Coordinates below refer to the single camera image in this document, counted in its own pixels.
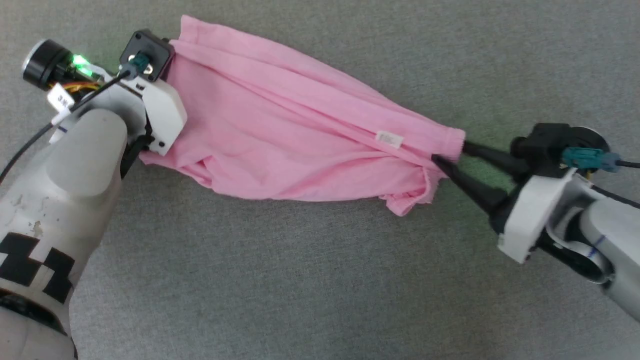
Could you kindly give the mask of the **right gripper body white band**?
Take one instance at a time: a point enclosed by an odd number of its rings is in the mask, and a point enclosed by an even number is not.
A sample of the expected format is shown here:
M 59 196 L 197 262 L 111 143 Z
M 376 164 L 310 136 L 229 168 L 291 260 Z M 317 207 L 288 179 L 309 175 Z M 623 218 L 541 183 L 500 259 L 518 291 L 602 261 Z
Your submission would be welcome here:
M 507 199 L 490 218 L 490 224 L 498 235 L 498 249 L 518 264 L 524 264 L 539 238 L 550 230 L 550 249 L 573 260 L 590 260 L 592 248 L 575 240 L 565 240 L 554 232 L 554 227 L 581 199 L 592 202 L 592 183 L 570 170 L 562 178 L 534 175 L 519 191 Z

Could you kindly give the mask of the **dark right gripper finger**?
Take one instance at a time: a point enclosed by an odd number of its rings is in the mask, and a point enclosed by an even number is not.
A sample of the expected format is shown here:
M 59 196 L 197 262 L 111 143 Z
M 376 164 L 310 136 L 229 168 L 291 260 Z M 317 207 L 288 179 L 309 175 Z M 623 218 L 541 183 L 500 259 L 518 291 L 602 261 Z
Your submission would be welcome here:
M 433 155 L 431 160 L 450 180 L 463 191 L 486 214 L 493 214 L 508 199 L 503 189 L 491 187 L 471 175 L 441 155 Z
M 491 146 L 465 141 L 462 146 L 462 153 L 489 163 L 494 168 L 510 176 L 514 182 L 523 182 L 531 174 L 528 164 L 523 159 L 516 158 L 509 152 Z

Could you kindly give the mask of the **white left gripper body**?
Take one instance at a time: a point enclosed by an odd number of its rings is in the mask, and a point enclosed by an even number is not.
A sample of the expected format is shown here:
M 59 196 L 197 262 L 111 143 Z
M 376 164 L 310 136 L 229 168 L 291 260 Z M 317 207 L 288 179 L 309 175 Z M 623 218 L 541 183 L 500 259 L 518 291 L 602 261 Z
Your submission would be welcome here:
M 120 164 L 125 178 L 142 152 L 164 157 L 185 128 L 187 114 L 178 91 L 164 80 L 121 80 L 119 115 L 125 121 L 127 141 Z

